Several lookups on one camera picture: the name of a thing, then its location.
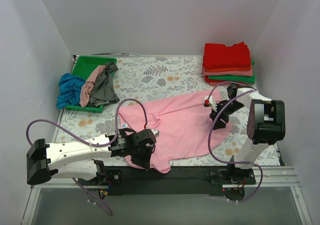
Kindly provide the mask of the blue t-shirt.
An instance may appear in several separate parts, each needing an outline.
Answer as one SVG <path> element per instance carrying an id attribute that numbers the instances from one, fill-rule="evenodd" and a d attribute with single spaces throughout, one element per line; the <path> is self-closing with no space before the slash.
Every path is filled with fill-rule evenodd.
<path id="1" fill-rule="evenodd" d="M 58 83 L 59 95 L 57 96 L 56 107 L 63 109 L 65 106 L 78 106 L 80 95 L 85 80 L 77 75 L 65 73 Z"/>

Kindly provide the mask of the grey t-shirt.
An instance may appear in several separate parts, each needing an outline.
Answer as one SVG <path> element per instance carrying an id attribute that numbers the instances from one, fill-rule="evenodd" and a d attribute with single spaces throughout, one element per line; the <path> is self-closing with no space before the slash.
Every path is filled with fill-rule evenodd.
<path id="1" fill-rule="evenodd" d="M 116 104 L 120 101 L 114 91 L 113 73 L 118 71 L 118 67 L 113 61 L 105 63 L 105 68 L 97 76 L 93 89 L 89 95 L 88 107 L 97 108 L 99 106 Z"/>

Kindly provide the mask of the floral table mat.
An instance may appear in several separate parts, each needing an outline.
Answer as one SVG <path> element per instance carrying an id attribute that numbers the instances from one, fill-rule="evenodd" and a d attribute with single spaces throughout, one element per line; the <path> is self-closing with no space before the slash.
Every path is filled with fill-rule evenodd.
<path id="1" fill-rule="evenodd" d="M 127 56 L 117 58 L 114 91 L 120 100 L 134 98 L 142 103 L 192 92 L 210 90 L 202 71 L 202 56 Z M 63 110 L 59 116 L 62 127 L 82 139 L 97 137 L 115 129 L 115 104 L 102 113 Z M 229 118 L 232 131 L 213 150 L 214 155 L 228 161 L 240 151 L 247 138 L 249 110 L 244 107 Z"/>

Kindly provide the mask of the dusty pink t-shirt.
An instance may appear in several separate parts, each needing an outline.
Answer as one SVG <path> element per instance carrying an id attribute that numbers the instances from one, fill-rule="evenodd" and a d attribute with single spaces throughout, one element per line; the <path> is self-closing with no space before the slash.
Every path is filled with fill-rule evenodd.
<path id="1" fill-rule="evenodd" d="M 106 65 L 98 65 L 89 75 L 88 79 L 85 81 L 85 84 L 81 87 L 79 105 L 82 108 L 86 107 L 89 103 L 90 94 L 94 88 L 97 77 L 104 71 L 105 68 Z"/>

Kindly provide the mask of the green folded t-shirt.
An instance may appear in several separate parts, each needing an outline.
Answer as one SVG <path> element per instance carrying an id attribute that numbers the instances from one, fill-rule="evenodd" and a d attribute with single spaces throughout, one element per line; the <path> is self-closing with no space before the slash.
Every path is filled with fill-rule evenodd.
<path id="1" fill-rule="evenodd" d="M 251 62 L 252 69 L 255 65 L 255 62 Z M 233 76 L 233 75 L 220 75 L 220 76 L 207 76 L 204 75 L 204 79 L 206 82 L 213 82 L 213 81 L 232 81 L 232 82 L 242 82 L 242 83 L 249 83 L 254 84 L 256 82 L 255 73 L 253 70 L 253 76 Z"/>

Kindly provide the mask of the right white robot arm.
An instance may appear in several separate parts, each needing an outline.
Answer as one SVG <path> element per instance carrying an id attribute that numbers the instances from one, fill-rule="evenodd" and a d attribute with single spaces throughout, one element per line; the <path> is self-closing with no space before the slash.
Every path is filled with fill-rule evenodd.
<path id="1" fill-rule="evenodd" d="M 216 102 L 212 95 L 202 99 L 211 108 L 213 130 L 223 129 L 229 117 L 238 110 L 249 109 L 246 124 L 247 139 L 240 151 L 226 162 L 226 168 L 211 171 L 209 177 L 214 185 L 244 184 L 253 179 L 253 166 L 260 154 L 270 145 L 284 139 L 286 134 L 285 103 L 264 97 L 253 87 L 232 83 L 227 87 L 228 99 Z"/>

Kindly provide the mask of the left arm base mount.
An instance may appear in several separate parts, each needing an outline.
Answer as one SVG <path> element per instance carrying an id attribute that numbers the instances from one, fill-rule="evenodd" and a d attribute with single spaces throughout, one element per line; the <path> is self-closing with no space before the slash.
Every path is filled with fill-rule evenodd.
<path id="1" fill-rule="evenodd" d="M 122 181 L 122 171 L 120 169 L 108 169 L 105 176 L 95 177 L 91 180 L 79 178 L 77 181 L 84 187 L 97 186 L 98 197 L 103 200 L 108 196 L 112 187 L 119 186 Z"/>

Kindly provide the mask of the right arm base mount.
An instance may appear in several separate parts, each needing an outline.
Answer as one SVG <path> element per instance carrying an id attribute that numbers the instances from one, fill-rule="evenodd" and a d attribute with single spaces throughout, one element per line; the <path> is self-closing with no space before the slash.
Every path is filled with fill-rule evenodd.
<path id="1" fill-rule="evenodd" d="M 227 200 L 241 201 L 245 198 L 245 186 L 255 185 L 256 178 L 252 169 L 235 173 L 228 173 L 226 168 L 208 170 L 204 172 L 204 178 L 214 186 L 219 186 L 222 195 Z"/>

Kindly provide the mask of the red folded t-shirt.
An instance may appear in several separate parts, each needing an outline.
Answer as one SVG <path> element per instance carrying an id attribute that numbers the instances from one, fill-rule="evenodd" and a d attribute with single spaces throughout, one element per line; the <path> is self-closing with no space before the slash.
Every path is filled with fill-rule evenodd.
<path id="1" fill-rule="evenodd" d="M 231 46 L 220 43 L 206 43 L 203 67 L 208 69 L 223 67 L 249 67 L 252 65 L 250 50 L 244 42 Z"/>

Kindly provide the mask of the aluminium frame rail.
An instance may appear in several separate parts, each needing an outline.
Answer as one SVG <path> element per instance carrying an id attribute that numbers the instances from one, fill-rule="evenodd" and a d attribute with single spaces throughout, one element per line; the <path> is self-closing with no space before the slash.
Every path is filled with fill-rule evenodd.
<path id="1" fill-rule="evenodd" d="M 109 216 L 67 178 L 31 189 L 24 225 L 310 225 L 312 220 L 293 167 L 255 168 L 261 186 L 247 182 L 247 201 L 224 194 L 231 184 L 214 185 L 217 167 L 173 167 L 167 174 L 121 167 L 121 183 L 105 201 Z"/>

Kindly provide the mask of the green plastic bin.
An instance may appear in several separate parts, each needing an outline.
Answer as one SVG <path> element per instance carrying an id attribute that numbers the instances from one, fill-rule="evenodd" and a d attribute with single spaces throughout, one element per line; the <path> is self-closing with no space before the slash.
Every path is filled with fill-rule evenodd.
<path id="1" fill-rule="evenodd" d="M 81 55 L 77 58 L 71 74 L 78 76 L 84 80 L 87 80 L 90 74 L 96 69 L 96 67 L 106 64 L 108 62 L 114 62 L 115 64 L 117 64 L 117 59 L 112 57 Z M 99 107 L 81 107 L 80 105 L 66 105 L 64 109 L 77 112 L 102 113 L 104 110 L 104 105 L 101 105 Z"/>

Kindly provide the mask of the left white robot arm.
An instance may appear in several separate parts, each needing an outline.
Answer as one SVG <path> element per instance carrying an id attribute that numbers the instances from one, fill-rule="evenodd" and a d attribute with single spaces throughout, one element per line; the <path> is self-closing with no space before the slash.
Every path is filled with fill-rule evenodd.
<path id="1" fill-rule="evenodd" d="M 26 153 L 27 184 L 40 185 L 52 178 L 90 181 L 107 177 L 102 160 L 113 157 L 129 157 L 132 164 L 149 169 L 159 135 L 157 129 L 136 132 L 123 128 L 118 134 L 103 134 L 85 142 L 47 143 L 38 139 Z"/>

